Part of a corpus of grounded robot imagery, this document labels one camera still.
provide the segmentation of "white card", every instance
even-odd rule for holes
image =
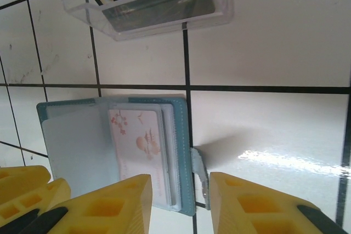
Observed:
[[[150,174],[153,203],[166,206],[160,131],[155,111],[109,110],[112,137],[116,145],[120,179]]]

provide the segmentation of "white card with print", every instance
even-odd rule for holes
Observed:
[[[166,194],[160,131],[155,111],[109,110],[110,127],[116,146],[120,179],[150,174],[153,205],[169,203]]]

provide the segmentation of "card holder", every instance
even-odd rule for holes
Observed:
[[[184,98],[114,96],[38,104],[37,111],[54,178],[65,178],[72,188],[73,197],[122,180],[124,167],[118,159],[118,147],[121,147],[121,143],[124,147],[131,145],[133,153],[138,156],[132,160],[127,150],[126,156],[131,161],[130,164],[146,162],[145,153],[149,150],[136,145],[135,138],[130,142],[116,142],[111,130],[111,113],[119,110],[156,113],[164,175],[162,183],[165,185],[167,198],[162,203],[156,202],[157,198],[154,197],[153,205],[189,216],[194,215],[194,164],[191,159],[188,112]]]

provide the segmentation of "blue card holder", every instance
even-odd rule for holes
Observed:
[[[172,208],[169,210],[193,216],[195,214],[193,172],[198,173],[199,167],[204,166],[199,155],[194,155],[190,149],[188,109],[184,98],[114,96],[38,104],[37,111],[54,177],[65,178],[75,196],[119,181],[117,160],[111,158],[114,155],[114,145],[107,118],[111,104],[118,103],[172,105],[181,206],[180,210]],[[95,118],[92,120],[94,123],[90,123],[89,116]],[[87,131],[95,131],[94,138],[90,138],[91,132]],[[103,145],[102,150],[97,149],[96,145]],[[84,179],[89,180],[87,188],[82,187]],[[208,190],[206,179],[202,182],[202,187],[205,193]]]

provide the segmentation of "printed card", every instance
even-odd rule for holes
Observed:
[[[150,174],[154,204],[167,205],[157,113],[109,110],[109,116],[121,180]]]

